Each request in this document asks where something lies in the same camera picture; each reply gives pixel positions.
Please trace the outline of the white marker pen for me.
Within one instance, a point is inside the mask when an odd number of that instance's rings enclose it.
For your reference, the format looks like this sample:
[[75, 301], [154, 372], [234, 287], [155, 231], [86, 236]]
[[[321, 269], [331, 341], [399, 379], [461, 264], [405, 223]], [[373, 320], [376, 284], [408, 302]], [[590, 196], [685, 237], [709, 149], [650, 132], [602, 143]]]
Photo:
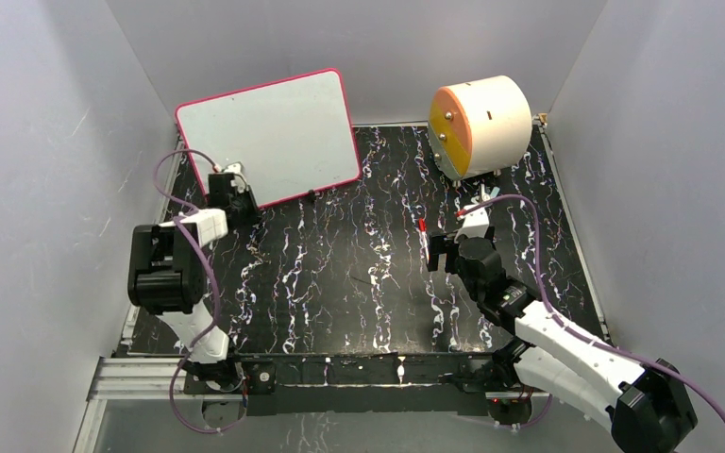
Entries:
[[430, 241], [427, 230], [425, 232], [419, 231], [419, 239], [422, 247], [422, 256], [426, 264], [430, 262]]

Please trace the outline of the pink framed whiteboard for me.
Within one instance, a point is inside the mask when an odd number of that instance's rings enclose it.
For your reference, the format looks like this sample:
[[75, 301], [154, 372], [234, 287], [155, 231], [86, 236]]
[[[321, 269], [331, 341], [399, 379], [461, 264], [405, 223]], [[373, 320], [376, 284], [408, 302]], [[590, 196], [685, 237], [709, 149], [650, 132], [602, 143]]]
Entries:
[[222, 168], [241, 165], [262, 208], [362, 174], [344, 81], [334, 68], [187, 102], [175, 118], [187, 147]]

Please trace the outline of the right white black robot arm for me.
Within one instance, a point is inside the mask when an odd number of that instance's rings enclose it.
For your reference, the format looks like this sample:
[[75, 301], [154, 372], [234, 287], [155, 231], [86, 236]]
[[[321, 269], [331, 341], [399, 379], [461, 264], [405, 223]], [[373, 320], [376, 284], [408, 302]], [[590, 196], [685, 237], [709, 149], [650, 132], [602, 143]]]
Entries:
[[698, 417], [675, 367], [642, 365], [549, 310], [532, 287], [509, 277], [489, 237], [423, 234], [427, 268], [458, 276], [486, 320], [512, 339], [492, 355], [507, 391], [540, 388], [610, 432], [623, 452], [672, 452]]

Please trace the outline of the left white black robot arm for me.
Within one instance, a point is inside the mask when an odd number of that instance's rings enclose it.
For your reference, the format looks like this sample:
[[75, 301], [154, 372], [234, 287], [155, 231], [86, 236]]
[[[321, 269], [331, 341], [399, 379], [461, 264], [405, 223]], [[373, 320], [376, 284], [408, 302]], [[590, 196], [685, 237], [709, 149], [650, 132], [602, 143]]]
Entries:
[[231, 358], [228, 335], [213, 324], [205, 302], [209, 274], [204, 248], [226, 237], [233, 225], [259, 218], [243, 171], [234, 166], [208, 177], [208, 206], [178, 223], [135, 226], [129, 253], [130, 303], [158, 317], [190, 353], [183, 369], [213, 390], [232, 393], [244, 381], [243, 366]]

